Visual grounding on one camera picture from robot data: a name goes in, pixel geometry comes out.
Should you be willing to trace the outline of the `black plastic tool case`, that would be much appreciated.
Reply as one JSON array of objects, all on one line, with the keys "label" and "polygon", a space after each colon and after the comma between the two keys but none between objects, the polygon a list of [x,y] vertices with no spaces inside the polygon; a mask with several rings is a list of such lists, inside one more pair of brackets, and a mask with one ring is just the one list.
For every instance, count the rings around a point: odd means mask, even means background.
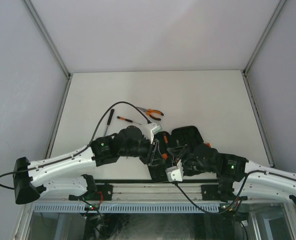
[{"label": "black plastic tool case", "polygon": [[154,136],[154,149],[148,170],[155,183],[166,183],[166,169],[177,165],[179,160],[193,153],[203,138],[196,126],[179,127],[171,133],[161,131]]}]

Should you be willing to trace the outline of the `long nose pliers orange handles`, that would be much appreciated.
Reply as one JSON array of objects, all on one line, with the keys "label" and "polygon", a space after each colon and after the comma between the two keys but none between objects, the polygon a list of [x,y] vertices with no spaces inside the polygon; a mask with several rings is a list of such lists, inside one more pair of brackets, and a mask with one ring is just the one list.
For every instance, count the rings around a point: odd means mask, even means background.
[{"label": "long nose pliers orange handles", "polygon": [[139,109],[140,111],[144,112],[147,116],[149,116],[150,118],[152,118],[155,121],[161,121],[161,118],[155,116],[154,114],[160,115],[161,117],[164,116],[164,113],[159,110],[150,109],[150,108],[143,108],[143,107],[139,107],[139,106],[137,106],[136,108]]}]

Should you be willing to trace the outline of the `small screwdriver orange black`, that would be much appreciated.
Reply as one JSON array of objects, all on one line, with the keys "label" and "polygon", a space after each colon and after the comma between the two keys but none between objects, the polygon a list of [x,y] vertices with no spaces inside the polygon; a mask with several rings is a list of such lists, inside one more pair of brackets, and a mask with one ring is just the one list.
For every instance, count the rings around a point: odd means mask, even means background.
[{"label": "small screwdriver orange black", "polygon": [[127,119],[127,118],[124,118],[124,117],[121,117],[121,116],[117,116],[117,119],[128,122],[128,123],[132,123],[132,124],[142,125],[141,123],[135,122],[135,121],[133,121],[131,119]]}]

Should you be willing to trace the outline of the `claw hammer orange black handle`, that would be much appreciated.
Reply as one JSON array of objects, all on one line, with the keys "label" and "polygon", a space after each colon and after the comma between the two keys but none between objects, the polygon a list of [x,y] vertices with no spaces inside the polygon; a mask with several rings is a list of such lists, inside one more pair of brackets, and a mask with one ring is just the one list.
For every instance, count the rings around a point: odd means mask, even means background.
[{"label": "claw hammer orange black handle", "polygon": [[104,132],[104,136],[107,135],[107,131],[108,131],[108,128],[111,124],[111,121],[112,121],[112,118],[113,118],[113,115],[114,115],[114,109],[111,109],[110,110],[110,113],[109,113],[109,117],[108,117],[108,120],[107,120],[107,124],[106,124],[106,128],[105,128],[105,132]]}]

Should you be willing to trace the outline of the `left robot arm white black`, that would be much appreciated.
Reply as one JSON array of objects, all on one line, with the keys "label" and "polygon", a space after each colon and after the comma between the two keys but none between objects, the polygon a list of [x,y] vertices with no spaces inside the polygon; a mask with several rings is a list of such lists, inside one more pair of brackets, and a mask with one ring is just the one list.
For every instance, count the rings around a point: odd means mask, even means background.
[{"label": "left robot arm white black", "polygon": [[17,159],[13,173],[15,203],[32,203],[50,191],[68,192],[92,200],[97,195],[97,187],[91,175],[83,174],[80,183],[61,181],[59,187],[53,180],[76,170],[113,164],[120,157],[139,158],[147,164],[151,159],[154,136],[160,130],[157,123],[146,124],[142,129],[130,125],[119,133],[99,137],[89,145],[61,156],[35,161],[26,157]]}]

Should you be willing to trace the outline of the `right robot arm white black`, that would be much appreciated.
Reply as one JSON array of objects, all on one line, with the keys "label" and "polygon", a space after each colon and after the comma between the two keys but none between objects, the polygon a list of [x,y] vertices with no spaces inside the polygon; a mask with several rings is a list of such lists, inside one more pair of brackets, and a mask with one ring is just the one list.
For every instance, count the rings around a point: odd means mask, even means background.
[{"label": "right robot arm white black", "polygon": [[239,197],[293,202],[296,207],[296,173],[265,167],[233,154],[219,153],[204,143],[190,151],[187,145],[171,148],[172,167],[167,180],[177,184],[184,175],[212,173],[218,179],[217,192],[221,201]]}]

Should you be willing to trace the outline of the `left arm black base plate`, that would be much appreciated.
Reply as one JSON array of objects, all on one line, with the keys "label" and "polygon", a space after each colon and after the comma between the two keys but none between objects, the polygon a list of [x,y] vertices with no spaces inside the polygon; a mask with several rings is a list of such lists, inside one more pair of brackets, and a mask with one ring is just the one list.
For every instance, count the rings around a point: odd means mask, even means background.
[{"label": "left arm black base plate", "polygon": [[97,185],[96,193],[89,193],[85,196],[87,201],[111,201],[113,196],[113,186],[111,184]]}]

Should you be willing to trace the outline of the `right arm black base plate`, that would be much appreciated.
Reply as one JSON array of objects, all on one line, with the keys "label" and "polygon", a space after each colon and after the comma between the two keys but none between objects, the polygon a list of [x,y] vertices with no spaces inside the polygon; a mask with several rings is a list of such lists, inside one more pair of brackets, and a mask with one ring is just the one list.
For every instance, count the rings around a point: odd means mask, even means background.
[{"label": "right arm black base plate", "polygon": [[203,184],[201,186],[202,199],[205,201],[228,201],[222,184]]}]

